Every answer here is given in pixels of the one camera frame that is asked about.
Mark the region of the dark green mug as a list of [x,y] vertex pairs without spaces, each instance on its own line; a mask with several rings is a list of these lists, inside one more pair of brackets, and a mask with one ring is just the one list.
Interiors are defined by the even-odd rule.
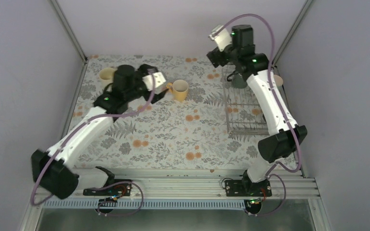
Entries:
[[231,74],[226,76],[227,82],[231,83],[231,86],[236,89],[244,89],[248,86],[247,82],[243,79],[242,75],[238,71],[234,70]]

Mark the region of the cream ribbed mug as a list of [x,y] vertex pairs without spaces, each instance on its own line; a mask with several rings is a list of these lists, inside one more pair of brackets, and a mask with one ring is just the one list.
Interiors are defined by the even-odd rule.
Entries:
[[115,68],[106,67],[99,72],[99,80],[103,89],[113,82],[115,71]]

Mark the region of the yellow mug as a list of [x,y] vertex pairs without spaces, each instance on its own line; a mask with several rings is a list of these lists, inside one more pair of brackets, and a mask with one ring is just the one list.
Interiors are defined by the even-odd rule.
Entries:
[[179,79],[173,83],[166,84],[166,88],[173,95],[175,100],[182,102],[188,95],[189,84],[185,80]]

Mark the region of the floral white mug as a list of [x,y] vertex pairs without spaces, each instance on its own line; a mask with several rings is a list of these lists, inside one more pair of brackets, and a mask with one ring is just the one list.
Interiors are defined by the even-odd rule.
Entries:
[[273,75],[273,77],[274,77],[274,81],[275,81],[276,87],[278,89],[282,88],[283,83],[284,83],[282,77],[280,77],[278,75]]

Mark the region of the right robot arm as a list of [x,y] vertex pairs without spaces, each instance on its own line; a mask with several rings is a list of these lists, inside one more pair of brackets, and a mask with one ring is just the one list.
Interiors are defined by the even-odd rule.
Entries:
[[217,47],[207,54],[214,67],[232,63],[243,82],[253,91],[267,122],[269,137],[258,142],[260,157],[242,175],[241,188],[253,196],[268,184],[271,171],[280,160],[293,153],[301,156],[301,143],[307,136],[289,112],[276,86],[268,57],[255,51],[253,28],[237,25],[228,32],[223,25],[215,27],[210,39]]

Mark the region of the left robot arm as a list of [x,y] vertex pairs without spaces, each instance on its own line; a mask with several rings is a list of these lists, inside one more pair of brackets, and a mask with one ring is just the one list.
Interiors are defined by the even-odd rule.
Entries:
[[127,113],[129,103],[143,97],[147,104],[161,100],[166,91],[156,93],[166,83],[156,67],[143,64],[138,68],[123,64],[113,72],[113,80],[104,87],[87,115],[60,141],[46,151],[36,150],[31,156],[34,189],[39,186],[59,199],[75,191],[96,188],[108,195],[115,188],[114,174],[103,167],[74,169],[83,151],[119,118],[136,116]]

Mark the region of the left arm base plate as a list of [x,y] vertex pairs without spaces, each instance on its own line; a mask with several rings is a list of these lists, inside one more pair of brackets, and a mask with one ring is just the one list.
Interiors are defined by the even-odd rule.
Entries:
[[84,189],[84,196],[104,196],[104,197],[120,197],[129,196],[132,189],[132,180],[129,179],[114,179],[111,183],[107,183],[106,186],[112,185],[112,187],[93,190]]

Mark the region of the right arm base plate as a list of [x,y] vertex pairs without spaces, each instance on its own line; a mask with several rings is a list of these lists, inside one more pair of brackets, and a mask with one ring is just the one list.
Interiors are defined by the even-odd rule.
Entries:
[[227,197],[269,197],[272,190],[269,180],[258,183],[243,180],[225,180],[224,187]]

